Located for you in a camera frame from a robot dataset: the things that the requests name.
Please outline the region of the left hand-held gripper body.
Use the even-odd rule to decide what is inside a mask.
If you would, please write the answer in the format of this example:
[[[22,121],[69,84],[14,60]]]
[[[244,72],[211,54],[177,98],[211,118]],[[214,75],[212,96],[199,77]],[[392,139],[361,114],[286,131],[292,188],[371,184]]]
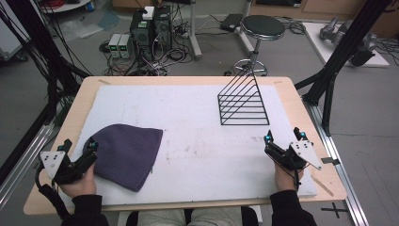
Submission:
[[[80,180],[96,159],[95,152],[83,153],[74,162],[64,151],[40,153],[40,161],[48,177],[58,185],[68,185]]]

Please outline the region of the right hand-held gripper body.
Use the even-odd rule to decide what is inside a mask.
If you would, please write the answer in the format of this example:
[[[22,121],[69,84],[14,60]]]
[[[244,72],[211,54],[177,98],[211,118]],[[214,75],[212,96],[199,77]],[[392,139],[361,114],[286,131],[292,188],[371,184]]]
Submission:
[[[308,140],[291,142],[286,150],[273,141],[266,141],[264,151],[273,161],[287,170],[303,170],[308,165],[317,170],[322,169],[313,144]]]

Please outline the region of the purple knit beanie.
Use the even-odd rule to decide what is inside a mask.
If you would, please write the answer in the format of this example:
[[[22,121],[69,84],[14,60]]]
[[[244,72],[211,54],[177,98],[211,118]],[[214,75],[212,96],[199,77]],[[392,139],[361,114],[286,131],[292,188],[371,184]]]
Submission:
[[[111,124],[93,134],[84,151],[97,143],[94,173],[119,186],[138,192],[158,155],[163,131],[128,124]]]

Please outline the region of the black wire rack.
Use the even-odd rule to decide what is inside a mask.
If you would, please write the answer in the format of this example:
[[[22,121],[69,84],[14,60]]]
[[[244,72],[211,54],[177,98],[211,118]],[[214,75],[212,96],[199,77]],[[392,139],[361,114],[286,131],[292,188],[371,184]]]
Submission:
[[[221,125],[269,125],[256,75],[245,66],[217,94]]]

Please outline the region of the person's left hand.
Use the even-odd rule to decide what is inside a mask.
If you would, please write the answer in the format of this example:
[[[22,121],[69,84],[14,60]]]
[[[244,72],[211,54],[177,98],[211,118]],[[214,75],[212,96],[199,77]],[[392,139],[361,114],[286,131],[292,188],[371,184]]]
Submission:
[[[91,165],[84,176],[68,185],[60,185],[61,190],[70,198],[82,195],[94,195],[97,191],[94,180],[94,165]]]

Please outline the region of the person's right hand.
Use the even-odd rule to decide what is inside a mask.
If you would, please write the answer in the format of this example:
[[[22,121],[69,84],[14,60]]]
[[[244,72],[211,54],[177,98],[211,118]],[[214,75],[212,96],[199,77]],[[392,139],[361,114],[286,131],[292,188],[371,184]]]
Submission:
[[[304,171],[286,171],[280,165],[275,165],[275,183],[278,191],[297,190],[298,182],[302,179]]]

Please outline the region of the white foam mat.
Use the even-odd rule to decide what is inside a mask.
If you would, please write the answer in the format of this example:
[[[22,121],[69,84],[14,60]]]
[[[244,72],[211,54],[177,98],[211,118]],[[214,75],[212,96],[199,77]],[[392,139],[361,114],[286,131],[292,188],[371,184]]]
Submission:
[[[72,158],[88,138],[107,125],[158,128],[164,134],[146,182],[137,191],[97,178],[104,206],[158,208],[173,203],[262,199],[275,192],[274,164],[263,138],[287,148],[295,141],[275,87],[262,85],[267,125],[223,125],[218,85],[102,86],[96,93]]]

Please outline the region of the black round stool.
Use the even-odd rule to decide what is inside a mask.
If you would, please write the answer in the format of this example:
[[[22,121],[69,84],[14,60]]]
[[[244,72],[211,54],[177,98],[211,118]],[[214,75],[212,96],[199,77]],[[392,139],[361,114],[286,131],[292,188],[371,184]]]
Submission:
[[[236,61],[230,70],[224,72],[225,76],[231,76],[241,71],[252,70],[254,73],[260,73],[267,76],[268,70],[265,65],[257,59],[260,44],[263,40],[279,40],[285,32],[284,24],[278,19],[265,15],[249,15],[241,23],[241,31],[254,38],[256,45],[250,52],[250,58],[244,58]]]

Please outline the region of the grey power supply unit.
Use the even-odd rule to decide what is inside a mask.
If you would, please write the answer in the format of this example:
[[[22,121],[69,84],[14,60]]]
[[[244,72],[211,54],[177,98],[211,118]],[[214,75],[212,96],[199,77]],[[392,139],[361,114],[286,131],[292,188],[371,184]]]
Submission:
[[[119,41],[121,34],[113,34],[109,43],[108,48],[113,58],[120,58]]]
[[[119,41],[119,50],[121,58],[130,58],[133,54],[133,43],[128,34],[122,34]]]

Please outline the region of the person's legs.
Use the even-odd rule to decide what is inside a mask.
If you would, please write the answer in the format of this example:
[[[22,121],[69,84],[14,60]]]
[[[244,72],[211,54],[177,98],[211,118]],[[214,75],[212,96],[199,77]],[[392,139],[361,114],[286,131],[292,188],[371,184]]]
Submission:
[[[259,226],[247,206],[170,209],[132,212],[126,226]]]

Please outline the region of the black flat box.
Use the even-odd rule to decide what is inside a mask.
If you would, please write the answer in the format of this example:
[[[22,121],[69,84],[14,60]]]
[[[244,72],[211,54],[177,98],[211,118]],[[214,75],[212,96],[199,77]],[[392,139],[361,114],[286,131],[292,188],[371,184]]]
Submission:
[[[233,32],[240,24],[243,15],[240,13],[229,14],[221,23],[220,28],[224,31]]]

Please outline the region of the black computer tower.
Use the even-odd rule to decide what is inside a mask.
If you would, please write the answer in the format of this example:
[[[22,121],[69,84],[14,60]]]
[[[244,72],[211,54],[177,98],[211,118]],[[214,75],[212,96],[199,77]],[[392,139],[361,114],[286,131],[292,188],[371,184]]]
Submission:
[[[170,6],[163,6],[155,9],[153,17],[158,49],[165,52],[172,48],[170,14]]]
[[[134,12],[130,25],[130,33],[135,46],[135,52],[150,61],[153,60],[154,23],[153,20],[145,20],[143,18],[145,13],[146,10],[144,8]]]

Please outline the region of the aluminium rail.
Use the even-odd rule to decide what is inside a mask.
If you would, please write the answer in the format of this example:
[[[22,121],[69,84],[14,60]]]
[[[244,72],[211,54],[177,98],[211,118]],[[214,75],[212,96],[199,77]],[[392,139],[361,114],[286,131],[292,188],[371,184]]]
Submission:
[[[357,197],[356,191],[352,186],[349,176],[345,170],[343,161],[339,155],[338,149],[333,141],[333,138],[327,134],[325,129],[322,126],[322,112],[318,106],[312,106],[308,103],[305,103],[306,107],[312,123],[322,140],[324,147],[326,148],[328,157],[331,159],[331,164],[335,167],[338,175],[340,177],[341,182],[343,183],[343,187],[346,191],[346,198],[344,203],[348,210],[349,216],[353,222],[354,226],[370,226],[367,217],[361,207],[359,199]]]
[[[45,144],[50,140],[54,131],[54,125],[43,125],[41,129],[28,140],[27,146],[23,148],[22,156],[11,169],[5,181],[0,185],[0,212],[5,208],[9,199],[18,185],[27,174],[29,168],[36,161],[37,156]]]

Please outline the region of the black frame stand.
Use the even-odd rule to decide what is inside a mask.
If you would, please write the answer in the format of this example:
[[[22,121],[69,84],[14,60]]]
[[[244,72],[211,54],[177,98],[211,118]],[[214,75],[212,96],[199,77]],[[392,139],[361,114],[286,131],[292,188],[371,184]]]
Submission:
[[[0,167],[0,186],[10,177],[11,172],[16,168],[18,161],[41,127],[48,125],[50,120],[56,116],[56,105],[61,98],[77,94],[80,85],[76,81],[76,76],[80,78],[91,76],[88,70],[78,68],[61,55],[48,28],[30,0],[6,0],[6,3],[21,23],[31,43],[24,40],[6,13],[1,10],[0,19],[34,60],[36,67],[46,80],[48,103]]]
[[[325,66],[318,73],[295,84],[296,89],[311,85],[302,99],[312,106],[318,106],[320,98],[325,95],[322,126],[329,136],[335,80],[346,61],[355,54],[357,46],[390,3],[391,0],[366,0]]]

